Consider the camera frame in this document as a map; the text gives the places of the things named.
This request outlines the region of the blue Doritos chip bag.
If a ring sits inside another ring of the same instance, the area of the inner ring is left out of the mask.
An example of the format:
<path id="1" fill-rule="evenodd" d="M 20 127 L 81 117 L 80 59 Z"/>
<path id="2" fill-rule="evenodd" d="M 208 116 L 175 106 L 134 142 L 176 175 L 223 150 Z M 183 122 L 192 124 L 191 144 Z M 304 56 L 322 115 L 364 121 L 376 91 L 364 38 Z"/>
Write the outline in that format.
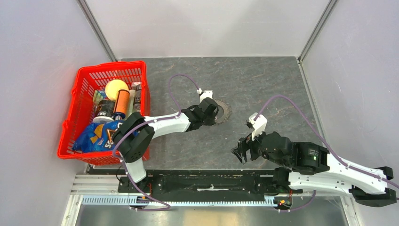
<path id="1" fill-rule="evenodd" d="M 74 142 L 72 150 L 82 153 L 111 151 L 115 147 L 112 136 L 124 122 L 116 120 L 89 124 Z"/>

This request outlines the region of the colourful small box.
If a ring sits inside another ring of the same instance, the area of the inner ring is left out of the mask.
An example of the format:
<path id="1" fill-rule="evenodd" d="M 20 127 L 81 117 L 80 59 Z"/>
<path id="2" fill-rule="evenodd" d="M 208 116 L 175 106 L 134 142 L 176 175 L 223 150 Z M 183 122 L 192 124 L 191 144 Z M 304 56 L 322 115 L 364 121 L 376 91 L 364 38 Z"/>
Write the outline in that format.
<path id="1" fill-rule="evenodd" d="M 105 93 L 105 89 L 97 89 L 94 91 L 92 100 L 94 103 L 98 103 L 99 101 L 106 99 L 106 98 L 107 98 L 107 95 Z"/>

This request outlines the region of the black can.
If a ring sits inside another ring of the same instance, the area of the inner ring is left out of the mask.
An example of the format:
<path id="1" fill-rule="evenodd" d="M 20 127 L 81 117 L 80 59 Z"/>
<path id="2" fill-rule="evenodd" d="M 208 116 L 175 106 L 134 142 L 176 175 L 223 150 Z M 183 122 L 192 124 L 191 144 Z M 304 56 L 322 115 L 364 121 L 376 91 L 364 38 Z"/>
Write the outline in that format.
<path id="1" fill-rule="evenodd" d="M 114 107 L 115 107 L 115 101 L 109 99 L 100 100 L 97 105 L 92 122 L 102 124 L 114 121 L 113 119 Z"/>

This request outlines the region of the clear green bottle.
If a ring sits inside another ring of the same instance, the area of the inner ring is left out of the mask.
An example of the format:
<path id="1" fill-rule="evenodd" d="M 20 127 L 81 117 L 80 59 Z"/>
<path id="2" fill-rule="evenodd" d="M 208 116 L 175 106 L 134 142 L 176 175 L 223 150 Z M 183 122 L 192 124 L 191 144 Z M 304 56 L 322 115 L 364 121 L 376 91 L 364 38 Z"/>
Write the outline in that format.
<path id="1" fill-rule="evenodd" d="M 132 89 L 129 90 L 128 110 L 125 120 L 127 120 L 132 113 L 140 112 L 141 100 L 142 100 L 142 83 L 138 81 L 133 82 Z"/>

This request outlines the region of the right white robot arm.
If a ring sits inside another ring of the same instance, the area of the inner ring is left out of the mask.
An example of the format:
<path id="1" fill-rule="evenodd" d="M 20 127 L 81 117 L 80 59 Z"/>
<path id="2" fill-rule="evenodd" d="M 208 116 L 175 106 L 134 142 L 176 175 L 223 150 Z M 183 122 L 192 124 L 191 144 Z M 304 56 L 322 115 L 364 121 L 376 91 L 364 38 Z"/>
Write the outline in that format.
<path id="1" fill-rule="evenodd" d="M 273 172 L 271 187 L 276 193 L 288 191 L 330 192 L 351 196 L 361 205 L 384 207 L 397 202 L 395 190 L 387 181 L 393 178 L 390 167 L 361 167 L 354 163 L 344 166 L 331 152 L 312 142 L 293 142 L 279 133 L 257 136 L 249 134 L 238 140 L 231 152 L 241 163 L 262 157 L 278 165 Z"/>

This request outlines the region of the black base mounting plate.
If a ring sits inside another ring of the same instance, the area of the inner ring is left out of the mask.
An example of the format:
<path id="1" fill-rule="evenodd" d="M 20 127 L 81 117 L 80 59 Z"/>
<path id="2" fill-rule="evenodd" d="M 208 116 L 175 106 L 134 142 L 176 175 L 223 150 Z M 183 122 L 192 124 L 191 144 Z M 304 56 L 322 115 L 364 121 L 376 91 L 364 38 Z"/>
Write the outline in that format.
<path id="1" fill-rule="evenodd" d="M 149 169 L 137 186 L 163 202 L 248 202 L 291 190 L 278 186 L 271 169 Z"/>

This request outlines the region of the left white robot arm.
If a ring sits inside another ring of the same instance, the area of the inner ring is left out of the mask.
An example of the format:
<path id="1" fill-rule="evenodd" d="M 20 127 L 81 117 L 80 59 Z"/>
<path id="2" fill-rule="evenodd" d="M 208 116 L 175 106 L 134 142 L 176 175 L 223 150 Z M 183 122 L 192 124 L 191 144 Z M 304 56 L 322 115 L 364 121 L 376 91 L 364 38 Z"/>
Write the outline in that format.
<path id="1" fill-rule="evenodd" d="M 143 192 L 147 188 L 143 155 L 153 139 L 215 125 L 217 113 L 217 102 L 207 97 L 198 105 L 192 105 L 175 114 L 144 117 L 135 112 L 130 115 L 112 135 L 115 144 L 113 153 L 120 153 L 120 160 L 130 178 L 130 187 L 136 192 Z"/>

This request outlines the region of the yellow ball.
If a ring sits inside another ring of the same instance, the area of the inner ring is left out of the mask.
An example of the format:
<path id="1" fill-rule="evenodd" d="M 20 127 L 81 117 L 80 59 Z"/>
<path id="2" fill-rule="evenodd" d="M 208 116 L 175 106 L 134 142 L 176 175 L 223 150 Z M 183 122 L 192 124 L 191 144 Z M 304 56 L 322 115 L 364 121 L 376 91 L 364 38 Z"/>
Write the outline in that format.
<path id="1" fill-rule="evenodd" d="M 128 85 L 119 79 L 109 81 L 105 86 L 105 94 L 108 99 L 116 100 L 120 90 L 128 90 Z"/>

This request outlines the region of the orange cylinder bottle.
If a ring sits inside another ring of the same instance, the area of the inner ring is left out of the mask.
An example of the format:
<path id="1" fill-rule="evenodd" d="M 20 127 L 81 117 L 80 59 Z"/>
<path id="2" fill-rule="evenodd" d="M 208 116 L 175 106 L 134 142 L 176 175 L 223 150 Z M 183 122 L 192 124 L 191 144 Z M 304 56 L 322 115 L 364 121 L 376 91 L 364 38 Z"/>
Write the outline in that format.
<path id="1" fill-rule="evenodd" d="M 121 89 L 118 91 L 113 110 L 113 117 L 115 120 L 125 119 L 128 113 L 129 99 L 130 99 L 130 92 L 128 90 Z"/>

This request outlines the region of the red plastic basket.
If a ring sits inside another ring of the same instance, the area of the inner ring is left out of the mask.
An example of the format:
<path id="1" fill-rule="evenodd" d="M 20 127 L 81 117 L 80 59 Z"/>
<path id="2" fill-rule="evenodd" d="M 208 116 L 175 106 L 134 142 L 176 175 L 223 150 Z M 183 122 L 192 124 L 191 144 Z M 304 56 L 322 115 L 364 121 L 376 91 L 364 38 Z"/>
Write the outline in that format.
<path id="1" fill-rule="evenodd" d="M 141 98 L 141 115 L 148 116 L 151 111 L 151 95 L 146 78 L 144 61 L 113 62 L 94 66 L 85 66 L 78 70 L 73 88 L 69 112 L 63 122 L 57 156 L 60 159 L 76 159 L 93 165 L 110 165 L 119 163 L 111 151 L 82 153 L 72 150 L 80 133 L 88 126 L 95 113 L 96 104 L 93 96 L 96 90 L 105 88 L 114 79 L 123 80 L 129 87 L 135 81 L 143 84 Z"/>

